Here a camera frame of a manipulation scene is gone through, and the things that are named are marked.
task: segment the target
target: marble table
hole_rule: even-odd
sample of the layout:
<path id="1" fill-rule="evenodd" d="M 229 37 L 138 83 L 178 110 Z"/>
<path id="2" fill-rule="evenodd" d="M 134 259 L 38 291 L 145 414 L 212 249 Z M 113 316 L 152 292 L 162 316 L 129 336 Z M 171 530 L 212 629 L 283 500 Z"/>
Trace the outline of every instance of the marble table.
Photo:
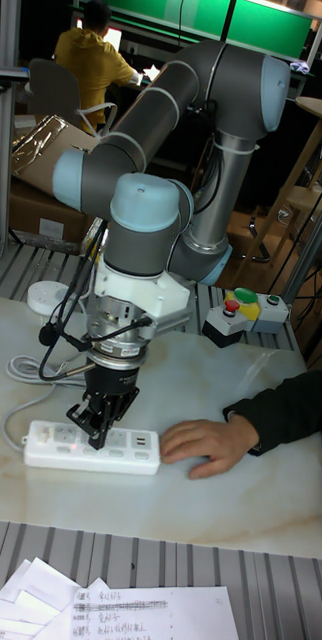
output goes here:
<path id="1" fill-rule="evenodd" d="M 74 322 L 80 329 L 83 319 Z M 5 373 L 15 355 L 42 357 L 40 324 L 25 303 L 0 298 L 0 424 L 11 408 L 44 392 Z M 69 355 L 66 346 L 55 360 Z M 304 370 L 291 351 L 244 344 L 219 350 L 204 337 L 172 332 L 151 343 L 141 393 L 120 426 L 161 433 L 181 419 L 216 420 L 226 404 Z M 58 388 L 11 419 L 12 436 L 20 439 L 32 419 L 66 421 L 81 393 Z M 246 456 L 223 476 L 191 482 L 187 471 L 195 462 L 161 467 L 151 478 L 34 469 L 0 433 L 0 520 L 322 558 L 319 436 L 261 458 Z"/>

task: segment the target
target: person's arm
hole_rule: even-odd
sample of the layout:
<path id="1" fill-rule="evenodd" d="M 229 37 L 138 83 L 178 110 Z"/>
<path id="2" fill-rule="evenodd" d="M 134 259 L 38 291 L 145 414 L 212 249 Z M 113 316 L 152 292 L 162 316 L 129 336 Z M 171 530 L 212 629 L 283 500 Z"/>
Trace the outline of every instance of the person's arm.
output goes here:
<path id="1" fill-rule="evenodd" d="M 224 410 L 227 424 L 199 420 L 168 429 L 161 440 L 166 464 L 192 456 L 209 461 L 192 469 L 190 478 L 224 473 L 247 451 L 260 446 L 265 453 L 279 444 L 322 431 L 322 369 L 285 380 L 252 400 L 241 400 Z"/>
<path id="2" fill-rule="evenodd" d="M 322 430 L 322 369 L 284 380 L 277 389 L 266 389 L 252 400 L 226 407 L 242 415 L 255 427 L 260 453 L 277 445 L 306 438 Z"/>
<path id="3" fill-rule="evenodd" d="M 137 71 L 135 72 L 135 70 L 127 64 L 126 60 L 112 45 L 109 45 L 107 52 L 112 60 L 111 82 L 117 84 L 119 87 L 131 82 Z"/>
<path id="4" fill-rule="evenodd" d="M 136 69 L 132 69 L 132 70 L 133 70 L 133 74 L 130 80 L 128 81 L 128 84 L 136 84 L 137 86 L 140 86 L 143 78 L 143 73 L 139 73 L 138 71 L 136 71 Z"/>
<path id="5" fill-rule="evenodd" d="M 241 400 L 225 409 L 235 411 L 255 427 L 260 451 L 322 432 L 322 369 L 285 380 L 253 400 Z"/>

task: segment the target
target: white round device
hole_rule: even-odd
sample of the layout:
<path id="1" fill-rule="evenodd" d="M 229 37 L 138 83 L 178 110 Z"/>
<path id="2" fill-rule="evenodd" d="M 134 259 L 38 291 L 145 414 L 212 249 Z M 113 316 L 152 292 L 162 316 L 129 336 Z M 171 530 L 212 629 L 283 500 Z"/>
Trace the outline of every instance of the white round device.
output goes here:
<path id="1" fill-rule="evenodd" d="M 35 282 L 29 287 L 27 292 L 27 304 L 42 316 L 50 316 L 54 308 L 64 299 L 68 287 L 60 282 L 48 280 Z"/>

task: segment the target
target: red button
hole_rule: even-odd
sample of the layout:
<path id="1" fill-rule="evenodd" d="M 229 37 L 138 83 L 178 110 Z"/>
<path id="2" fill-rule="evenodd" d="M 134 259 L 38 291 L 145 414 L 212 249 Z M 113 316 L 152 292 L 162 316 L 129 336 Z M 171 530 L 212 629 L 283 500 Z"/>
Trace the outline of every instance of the red button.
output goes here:
<path id="1" fill-rule="evenodd" d="M 240 305 L 236 300 L 226 300 L 225 302 L 226 311 L 235 312 L 240 308 Z"/>

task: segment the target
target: white power strip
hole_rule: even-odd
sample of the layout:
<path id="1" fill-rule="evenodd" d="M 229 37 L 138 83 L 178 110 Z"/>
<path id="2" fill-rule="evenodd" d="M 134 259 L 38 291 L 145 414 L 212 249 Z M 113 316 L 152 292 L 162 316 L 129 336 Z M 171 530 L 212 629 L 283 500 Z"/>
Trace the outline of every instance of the white power strip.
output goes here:
<path id="1" fill-rule="evenodd" d="M 112 428 L 103 449 L 88 444 L 88 435 L 72 424 L 34 420 L 23 439 L 24 462 L 31 467 L 154 475 L 160 466 L 154 431 Z"/>

